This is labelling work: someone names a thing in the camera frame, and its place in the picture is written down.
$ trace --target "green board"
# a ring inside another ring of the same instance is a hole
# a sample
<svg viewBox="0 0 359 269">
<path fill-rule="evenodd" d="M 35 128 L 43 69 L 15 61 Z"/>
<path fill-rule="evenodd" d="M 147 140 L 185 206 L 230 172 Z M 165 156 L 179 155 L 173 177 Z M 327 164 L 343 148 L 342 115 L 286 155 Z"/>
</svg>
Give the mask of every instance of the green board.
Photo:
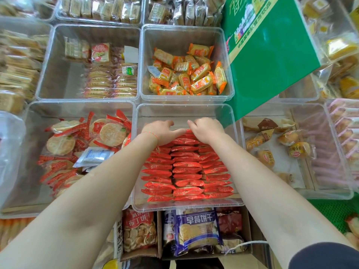
<svg viewBox="0 0 359 269">
<path fill-rule="evenodd" d="M 223 13 L 236 120 L 320 67 L 295 0 L 226 0 Z"/>
</svg>

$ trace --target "plastic container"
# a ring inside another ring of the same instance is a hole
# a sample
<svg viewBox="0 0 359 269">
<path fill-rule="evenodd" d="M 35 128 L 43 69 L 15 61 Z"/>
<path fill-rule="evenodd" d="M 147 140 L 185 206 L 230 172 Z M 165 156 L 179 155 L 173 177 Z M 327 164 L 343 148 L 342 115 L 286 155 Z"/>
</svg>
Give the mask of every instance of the plastic container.
<svg viewBox="0 0 359 269">
<path fill-rule="evenodd" d="M 292 174 L 290 185 L 307 199 L 351 199 L 353 178 L 335 136 L 327 109 L 318 103 L 272 103 L 256 108 L 243 119 L 262 117 L 291 119 L 295 129 L 306 131 L 308 142 L 316 147 L 316 159 L 295 159 L 288 156 L 288 147 L 273 134 L 271 140 L 258 148 L 269 149 L 274 157 L 274 172 Z M 255 133 L 245 132 L 248 138 Z"/>
<path fill-rule="evenodd" d="M 237 135 L 234 124 L 234 115 L 232 108 L 227 104 L 217 105 L 183 105 L 183 104 L 147 104 L 143 103 L 136 109 L 136 124 L 132 125 L 132 137 L 135 138 L 141 133 L 145 123 L 157 120 L 173 120 L 173 130 L 178 128 L 188 128 L 187 120 L 195 120 L 202 117 L 217 118 L 222 125 L 226 126 L 226 132 L 235 140 L 242 139 L 242 134 Z M 194 201 L 168 201 L 168 202 L 147 202 L 148 195 L 141 192 L 144 189 L 146 181 L 141 180 L 142 176 L 146 176 L 140 172 L 134 188 L 132 207 L 138 212 L 147 211 L 163 211 L 186 207 L 186 208 L 204 208 L 204 207 L 225 207 L 225 206 L 241 206 L 244 205 L 234 184 L 231 186 L 235 189 L 235 194 L 230 198 L 194 200 Z"/>
<path fill-rule="evenodd" d="M 135 105 L 131 101 L 79 100 L 31 103 L 24 113 L 26 135 L 21 146 L 19 173 L 17 177 L 7 177 L 7 181 L 0 185 L 0 193 L 8 193 L 6 202 L 0 207 L 0 218 L 33 217 L 52 202 L 52 190 L 47 185 L 39 183 L 44 169 L 36 164 L 48 139 L 48 133 L 44 132 L 45 128 L 58 122 L 57 118 L 78 119 L 86 117 L 90 111 L 99 117 L 105 117 L 106 114 L 115 115 L 117 109 L 121 109 L 133 120 Z"/>
<path fill-rule="evenodd" d="M 65 59 L 64 36 L 79 38 L 92 43 L 109 42 L 113 46 L 133 46 L 140 44 L 140 29 L 136 27 L 116 27 L 104 25 L 59 24 L 50 37 L 44 68 L 41 72 L 35 96 L 37 99 L 80 99 L 85 67 L 83 63 Z M 134 101 L 140 97 L 112 99 Z"/>
<path fill-rule="evenodd" d="M 78 24 L 96 24 L 96 25 L 120 25 L 120 26 L 125 26 L 125 27 L 141 27 L 144 17 L 143 14 L 143 6 L 144 6 L 144 2 L 145 0 L 141 0 L 140 4 L 141 4 L 141 9 L 140 9 L 140 18 L 137 24 L 127 24 L 124 22 L 115 22 L 115 21 L 101 21 L 101 20 L 95 20 L 95 19 L 90 19 L 90 18 L 72 18 L 69 16 L 64 16 L 61 13 L 61 0 L 58 1 L 58 5 L 56 6 L 56 11 L 55 11 L 55 15 L 56 18 L 58 20 L 60 20 L 61 22 L 69 22 L 69 23 L 78 23 Z"/>
<path fill-rule="evenodd" d="M 155 95 L 148 89 L 150 72 L 147 66 L 153 64 L 154 48 L 157 47 L 172 55 L 184 56 L 188 52 L 190 43 L 202 44 L 207 46 L 214 45 L 211 60 L 214 61 L 212 69 L 220 61 L 223 65 L 227 86 L 222 95 Z M 140 60 L 139 60 L 139 81 L 138 89 L 141 98 L 152 103 L 163 103 L 164 101 L 186 102 L 186 103 L 222 103 L 230 100 L 234 96 L 234 85 L 231 67 L 229 63 L 227 46 L 224 39 L 224 32 L 217 27 L 185 27 L 185 26 L 164 26 L 155 24 L 145 24 L 141 32 Z"/>
<path fill-rule="evenodd" d="M 271 99 L 271 102 L 280 103 L 284 101 L 288 103 L 305 103 L 309 101 L 316 101 L 318 99 L 318 85 L 315 82 L 313 75 L 309 74 L 298 82 L 289 86 L 275 98 Z"/>
<path fill-rule="evenodd" d="M 302 0 L 301 2 L 299 1 L 297 2 L 299 11 L 303 11 L 302 9 L 306 1 L 307 0 Z M 303 23 L 307 27 L 308 35 L 312 39 L 314 49 L 317 53 L 317 57 L 322 65 L 336 62 L 346 56 L 353 55 L 359 52 L 359 49 L 357 49 L 348 54 L 340 56 L 339 58 L 333 58 L 333 59 L 328 58 L 327 54 L 325 53 L 326 52 L 325 49 L 326 49 L 326 42 L 329 39 L 339 37 L 344 33 L 352 33 L 353 39 L 356 41 L 356 43 L 358 43 L 359 34 L 341 1 L 340 0 L 326 0 L 326 1 L 329 3 L 330 9 L 327 12 L 323 13 L 320 17 L 320 21 L 323 21 L 326 27 L 330 27 L 329 30 L 326 32 L 326 34 L 317 32 L 316 34 L 312 35 L 311 25 L 308 26 L 308 24 L 306 24 L 303 15 Z"/>
<path fill-rule="evenodd" d="M 25 136 L 25 123 L 11 113 L 0 111 L 0 207 L 9 189 L 14 187 L 20 163 L 20 145 Z"/>
</svg>

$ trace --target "bag of round cookies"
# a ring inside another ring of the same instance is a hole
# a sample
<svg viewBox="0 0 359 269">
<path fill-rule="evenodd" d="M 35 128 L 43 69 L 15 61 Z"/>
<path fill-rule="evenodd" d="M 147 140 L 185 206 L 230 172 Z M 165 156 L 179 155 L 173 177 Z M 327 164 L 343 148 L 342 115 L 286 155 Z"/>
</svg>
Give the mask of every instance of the bag of round cookies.
<svg viewBox="0 0 359 269">
<path fill-rule="evenodd" d="M 123 249 L 131 252 L 157 244 L 157 230 L 153 212 L 123 211 Z"/>
<path fill-rule="evenodd" d="M 222 244 L 214 208 L 176 209 L 173 221 L 176 257 L 206 245 Z"/>
</svg>

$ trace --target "stack of red packages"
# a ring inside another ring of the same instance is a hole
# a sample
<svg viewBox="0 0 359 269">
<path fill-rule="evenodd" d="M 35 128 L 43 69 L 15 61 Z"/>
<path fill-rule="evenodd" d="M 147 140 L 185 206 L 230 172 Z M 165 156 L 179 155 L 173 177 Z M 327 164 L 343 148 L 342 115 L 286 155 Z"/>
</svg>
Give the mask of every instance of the stack of red packages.
<svg viewBox="0 0 359 269">
<path fill-rule="evenodd" d="M 141 178 L 148 181 L 147 189 L 142 189 L 151 195 L 148 202 L 226 198 L 233 194 L 227 168 L 191 130 L 157 149 L 142 170 L 149 174 Z"/>
</svg>

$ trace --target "white cord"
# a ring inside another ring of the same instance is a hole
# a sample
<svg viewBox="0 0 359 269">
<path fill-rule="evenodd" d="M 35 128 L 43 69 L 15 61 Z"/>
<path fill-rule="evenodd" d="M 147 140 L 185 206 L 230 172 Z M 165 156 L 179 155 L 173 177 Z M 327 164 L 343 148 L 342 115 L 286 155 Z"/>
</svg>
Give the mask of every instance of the white cord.
<svg viewBox="0 0 359 269">
<path fill-rule="evenodd" d="M 225 252 L 224 255 L 226 256 L 229 252 L 231 252 L 232 250 L 236 250 L 236 249 L 237 249 L 238 247 L 240 247 L 240 246 L 243 246 L 243 245 L 251 245 L 251 244 L 268 244 L 268 242 L 267 242 L 267 241 L 249 241 L 249 242 L 244 242 L 244 243 L 242 243 L 242 244 L 238 244 L 237 246 L 228 249 L 228 250 Z"/>
</svg>

